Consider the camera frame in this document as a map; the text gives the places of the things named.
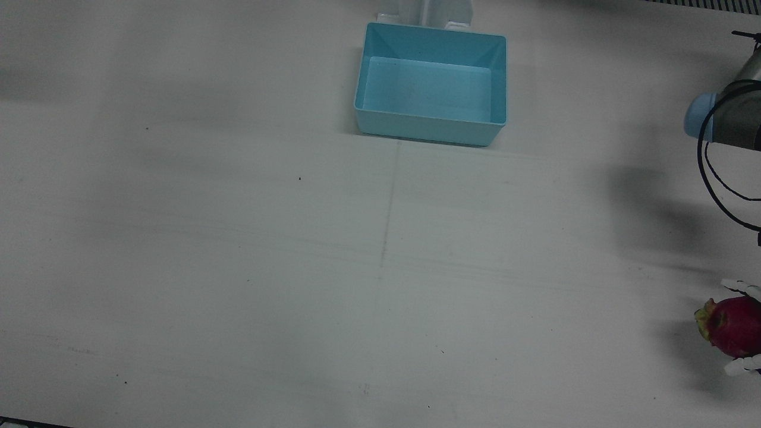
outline dragon fruit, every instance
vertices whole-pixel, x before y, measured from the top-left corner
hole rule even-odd
[[[761,354],[761,302],[743,295],[709,299],[695,312],[700,334],[721,352],[744,358]]]

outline plastic bin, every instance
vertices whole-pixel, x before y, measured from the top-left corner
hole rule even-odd
[[[354,107],[363,133],[487,146],[508,118],[507,39],[372,22]]]

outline tabletop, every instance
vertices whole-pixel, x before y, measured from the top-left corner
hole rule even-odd
[[[759,18],[475,3],[472,30],[508,38],[484,149],[358,131],[376,2],[3,1],[0,414],[758,423],[761,378],[726,376],[693,312],[758,281],[761,250],[682,119]],[[757,190],[758,154],[713,150]]]

